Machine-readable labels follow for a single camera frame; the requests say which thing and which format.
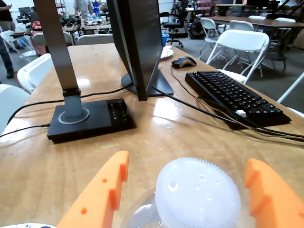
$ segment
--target computer mouse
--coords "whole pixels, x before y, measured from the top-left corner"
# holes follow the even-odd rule
[[[186,56],[186,57],[182,57],[182,58],[172,61],[172,65],[175,68],[180,69],[180,68],[184,68],[184,67],[193,67],[193,66],[196,66],[197,64],[193,60],[193,58]]]

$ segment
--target black cable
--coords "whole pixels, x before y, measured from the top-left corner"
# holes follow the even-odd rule
[[[29,129],[29,128],[34,128],[34,127],[49,127],[51,124],[43,124],[43,125],[37,125],[37,126],[31,126],[31,127],[26,127],[26,128],[22,128],[22,129],[19,129],[19,130],[15,130],[13,132],[9,132],[9,133],[6,133],[6,134],[3,134],[3,135],[0,135],[0,138],[5,136],[5,135],[8,135],[8,134],[13,134],[15,132],[19,132],[19,131],[23,131],[23,130],[26,130],[26,129]]]
[[[113,93],[116,93],[116,92],[119,92],[119,91],[122,91],[126,88],[128,88],[129,86],[133,85],[133,82],[131,82],[130,84],[120,88],[120,89],[116,89],[116,90],[113,90],[113,91],[109,91],[109,92],[101,92],[101,93],[93,93],[93,94],[88,94],[88,95],[83,95],[83,96],[80,96],[80,98],[85,98],[85,97],[89,97],[89,96],[94,96],[94,95],[105,95],[105,94],[113,94]],[[59,103],[59,102],[64,102],[64,100],[54,100],[54,101],[41,101],[41,102],[35,102],[35,103],[31,103],[31,104],[26,104],[24,106],[21,106],[20,108],[18,108],[9,118],[9,121],[7,124],[10,123],[10,121],[14,118],[14,116],[21,110],[21,109],[24,109],[26,107],[30,107],[30,106],[33,106],[33,105],[41,105],[41,104],[49,104],[49,103]]]
[[[198,108],[198,107],[196,107],[196,106],[194,106],[194,105],[191,105],[191,104],[189,104],[189,103],[187,103],[187,102],[184,102],[184,101],[182,101],[182,100],[180,100],[180,99],[178,99],[178,98],[176,98],[176,97],[174,97],[174,96],[171,96],[171,95],[169,95],[169,94],[167,94],[167,93],[164,93],[163,91],[157,89],[155,86],[152,86],[152,88],[155,89],[157,92],[159,92],[159,93],[161,93],[161,94],[163,94],[163,95],[165,95],[165,96],[167,96],[167,97],[169,97],[169,98],[171,98],[171,99],[173,99],[173,100],[175,100],[175,101],[177,101],[177,102],[180,102],[180,103],[182,103],[183,105],[186,105],[186,106],[188,106],[188,107],[190,107],[190,108],[193,108],[193,109],[195,109],[195,110],[197,110],[197,111],[200,111],[200,112],[205,113],[205,114],[207,114],[207,115],[211,115],[211,116],[213,116],[213,117],[215,117],[215,118],[218,118],[218,119],[220,119],[220,120],[223,120],[223,121],[227,121],[227,122],[231,122],[231,123],[234,123],[234,124],[238,124],[238,123],[235,122],[235,121],[232,121],[232,120],[227,119],[227,118],[225,118],[225,117],[222,117],[222,116],[219,116],[219,115],[210,113],[210,112],[208,112],[208,111],[206,111],[206,110],[203,110],[203,109],[201,109],[201,108]]]
[[[215,105],[217,105],[217,106],[219,106],[219,107],[222,107],[222,108],[224,108],[224,109],[226,109],[226,110],[228,110],[228,111],[230,111],[230,112],[232,112],[232,113],[235,113],[235,112],[232,111],[231,109],[229,109],[229,108],[227,108],[227,107],[224,107],[224,106],[222,106],[222,105],[220,105],[220,104],[218,104],[218,103],[216,103],[216,102],[213,102],[213,101],[211,101],[211,100],[209,100],[209,99],[206,99],[206,98],[204,98],[204,97],[198,97],[198,99],[202,99],[202,100],[211,102],[211,103],[213,103],[213,104],[215,104]],[[268,129],[268,128],[264,128],[264,127],[262,127],[262,126],[260,126],[260,125],[258,125],[258,124],[256,124],[256,123],[254,123],[254,122],[251,122],[251,121],[248,120],[247,118],[244,118],[244,117],[242,117],[242,116],[239,116],[239,117],[240,117],[241,119],[247,121],[249,124],[252,124],[252,125],[254,125],[254,126],[257,127],[257,128],[261,128],[261,129],[263,129],[263,130],[266,131],[266,132],[273,132],[273,133],[276,133],[276,134],[285,134],[285,135],[290,135],[290,136],[294,136],[294,137],[304,138],[304,135],[298,135],[298,134],[292,134],[292,133],[286,133],[286,132],[271,130],[271,129]]]
[[[163,95],[165,95],[165,96],[167,96],[167,97],[169,97],[169,98],[171,98],[171,99],[173,99],[173,100],[175,100],[175,101],[177,101],[177,102],[180,102],[180,103],[182,103],[182,104],[184,104],[184,105],[186,105],[186,106],[188,106],[188,107],[190,107],[190,108],[193,108],[193,109],[195,109],[195,110],[198,110],[198,111],[200,111],[200,112],[202,112],[202,113],[205,113],[205,114],[207,114],[207,115],[213,116],[213,117],[218,118],[218,119],[220,119],[220,120],[228,121],[228,122],[231,122],[231,123],[234,123],[234,124],[238,124],[238,123],[235,122],[235,121],[232,121],[232,120],[227,119],[227,118],[224,118],[224,117],[222,117],[222,116],[219,116],[219,115],[210,113],[210,112],[208,112],[208,111],[206,111],[206,110],[200,109],[200,108],[198,108],[198,107],[196,107],[196,106],[194,106],[194,105],[191,105],[191,104],[189,104],[189,103],[187,103],[187,102],[184,102],[184,101],[182,101],[182,100],[180,100],[180,99],[178,99],[178,98],[176,98],[176,97],[174,97],[174,96],[171,96],[171,95],[169,95],[169,94],[166,94],[166,93],[164,93],[163,91],[157,89],[157,88],[154,87],[154,86],[152,86],[152,87],[153,87],[153,89],[155,89],[157,92],[159,92],[159,93],[161,93],[161,94],[163,94]],[[265,128],[266,130],[264,130],[264,129],[258,129],[258,128],[254,128],[254,127],[250,127],[250,128],[253,129],[253,130],[255,130],[255,131],[257,131],[257,132],[265,133],[265,134],[268,134],[268,135],[282,136],[282,134],[284,134],[284,133],[270,133],[270,132],[268,131],[268,129],[266,129],[266,128]]]

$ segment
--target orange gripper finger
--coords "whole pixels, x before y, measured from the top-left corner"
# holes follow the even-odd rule
[[[57,228],[110,228],[119,209],[122,182],[128,180],[129,153],[114,154],[91,180]]]
[[[256,228],[304,228],[304,204],[267,164],[250,159],[245,173]]]

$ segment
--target white plate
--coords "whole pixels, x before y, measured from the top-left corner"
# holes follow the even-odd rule
[[[171,49],[171,46],[164,46],[161,53],[161,61],[168,59],[170,56],[173,56],[174,51]]]
[[[54,226],[40,224],[40,223],[23,223],[18,225],[11,225],[1,228],[56,228]]]

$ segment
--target monitor base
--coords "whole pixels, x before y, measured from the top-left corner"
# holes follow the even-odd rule
[[[57,106],[47,134],[48,139],[55,143],[66,142],[135,127],[123,99],[85,102],[82,107],[89,110],[88,118],[75,124],[63,124],[59,116],[64,112],[65,106]]]
[[[168,81],[166,80],[164,75],[161,73],[161,71],[159,69],[157,69],[155,74],[156,75],[155,75],[155,81],[154,81],[153,86],[155,86],[159,90],[163,91],[164,93],[173,95],[173,89],[171,88]],[[121,79],[121,85],[122,85],[122,87],[125,87],[125,86],[129,85],[132,81],[133,80],[131,79],[129,74],[126,74]],[[129,86],[128,88],[126,88],[126,90],[137,95],[136,87],[134,85]],[[157,92],[155,89],[151,88],[151,90],[149,92],[149,97],[153,97],[153,96],[163,96],[163,95],[161,93]]]

